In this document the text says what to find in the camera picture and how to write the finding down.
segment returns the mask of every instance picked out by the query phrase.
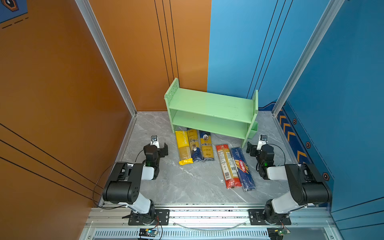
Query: transparent plastic wrapper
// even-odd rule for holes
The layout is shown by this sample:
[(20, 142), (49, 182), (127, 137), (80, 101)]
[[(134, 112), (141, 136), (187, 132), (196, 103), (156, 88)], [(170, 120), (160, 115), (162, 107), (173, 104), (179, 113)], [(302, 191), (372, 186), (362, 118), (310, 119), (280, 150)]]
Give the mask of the transparent plastic wrapper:
[(189, 163), (193, 163), (192, 156), (191, 156), (191, 150), (189, 147), (189, 141), (188, 141), (188, 133), (187, 131), (176, 131), (176, 141), (177, 141), (177, 147), (179, 148), (179, 155), (180, 155), (180, 165), (185, 165)]
[(249, 172), (248, 165), (247, 165), (247, 162), (245, 161), (245, 157), (243, 155), (243, 151), (241, 150), (241, 147), (231, 148), (231, 154), (232, 154), (233, 160), (235, 161), (237, 174), (243, 186), (243, 190), (251, 191), (253, 189), (256, 189), (255, 182), (253, 181), (252, 175)]
[(187, 132), (193, 162), (203, 161), (197, 130), (189, 128)]
[(241, 187), (241, 182), (237, 175), (236, 165), (232, 158), (228, 144), (216, 145), (216, 150), (220, 160), (221, 169), (223, 170), (227, 189)]
[(201, 152), (203, 153), (204, 161), (213, 161), (214, 157), (214, 149), (212, 148), (212, 140), (210, 132), (200, 132), (200, 142), (201, 142)]

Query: black mounting plate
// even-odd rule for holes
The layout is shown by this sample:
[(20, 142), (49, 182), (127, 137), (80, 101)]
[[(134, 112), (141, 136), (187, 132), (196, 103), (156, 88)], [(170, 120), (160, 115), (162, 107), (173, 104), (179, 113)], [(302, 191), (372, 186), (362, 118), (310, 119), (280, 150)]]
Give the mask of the black mounting plate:
[[(166, 226), (169, 222), (169, 209), (155, 209), (155, 218), (159, 217), (159, 222), (161, 225)], [(156, 226), (157, 220), (154, 220), (152, 224), (148, 226)], [(139, 214), (132, 213), (129, 217), (128, 225), (130, 226), (141, 226), (147, 225), (144, 224), (141, 219), (139, 219)]]
[[(265, 220), (262, 219), (264, 209), (248, 209), (248, 214), (249, 214), (249, 220), (251, 221), (251, 225), (271, 225), (268, 224)], [(284, 218), (283, 219), (283, 224), (284, 225), (291, 225), (291, 219), (289, 218)]]

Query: barilla spaghetti package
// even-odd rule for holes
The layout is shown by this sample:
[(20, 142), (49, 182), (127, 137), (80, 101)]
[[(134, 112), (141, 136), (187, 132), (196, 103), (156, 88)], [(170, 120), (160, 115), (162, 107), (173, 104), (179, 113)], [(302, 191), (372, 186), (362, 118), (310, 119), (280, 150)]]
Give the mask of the barilla spaghetti package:
[(212, 148), (211, 133), (200, 131), (201, 152), (203, 153), (204, 161), (213, 161), (214, 149)]
[(193, 163), (191, 156), (191, 149), (189, 148), (188, 134), (187, 131), (175, 131), (177, 147), (179, 148), (180, 154), (180, 165), (185, 165), (188, 163)]
[(236, 171), (236, 165), (233, 161), (228, 145), (216, 145), (216, 150), (220, 160), (221, 169), (223, 170), (227, 189), (241, 187), (241, 182)]
[(247, 162), (245, 161), (241, 148), (233, 147), (231, 148), (231, 153), (237, 167), (237, 173), (243, 186), (243, 190), (251, 191), (256, 189), (255, 182), (253, 181), (252, 175), (249, 173)]
[(203, 161), (203, 156), (201, 155), (201, 149), (200, 149), (199, 139), (197, 135), (197, 130), (188, 128), (187, 132), (188, 132), (189, 146), (191, 148), (193, 162)]

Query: gray marble surface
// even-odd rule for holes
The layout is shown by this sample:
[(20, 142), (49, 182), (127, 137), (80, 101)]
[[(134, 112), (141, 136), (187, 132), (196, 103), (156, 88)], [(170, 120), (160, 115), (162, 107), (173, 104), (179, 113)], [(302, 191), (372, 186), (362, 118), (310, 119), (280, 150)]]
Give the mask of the gray marble surface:
[[(278, 129), (273, 122), (272, 113), (260, 111), (256, 117), (259, 131), (253, 139), (248, 139), (252, 144), (257, 144), (260, 135), (268, 136), (268, 143), (280, 146), (286, 156), (286, 163), (292, 163), (288, 150)], [(152, 135), (157, 135), (160, 147), (164, 142), (169, 147), (169, 154), (160, 160), (160, 172), (156, 180), (141, 182), (140, 192), (156, 204), (170, 203), (262, 203), (281, 196), (289, 191), (288, 183), (262, 179), (256, 171), (257, 160), (245, 153), (248, 167), (256, 184), (256, 190), (244, 192), (242, 188), (226, 189), (221, 166), (218, 161), (217, 151), (214, 147), (215, 161), (195, 162), (184, 166), (179, 165), (179, 152), (175, 134), (172, 132), (167, 112), (138, 112), (123, 160), (134, 162), (137, 154), (147, 145)], [(212, 134), (212, 144), (231, 144), (232, 147), (241, 146), (242, 140)], [(284, 163), (281, 150), (275, 149), (275, 165)], [(140, 153), (137, 162), (145, 159)]]

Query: bottom shelf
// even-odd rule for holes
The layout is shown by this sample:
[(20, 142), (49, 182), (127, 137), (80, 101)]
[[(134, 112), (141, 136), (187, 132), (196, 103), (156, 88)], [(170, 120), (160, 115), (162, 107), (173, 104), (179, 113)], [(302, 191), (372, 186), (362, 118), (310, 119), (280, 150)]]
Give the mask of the bottom shelf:
[(217, 133), (230, 137), (245, 139), (248, 124), (222, 118), (189, 113), (178, 110), (172, 119), (173, 125)]

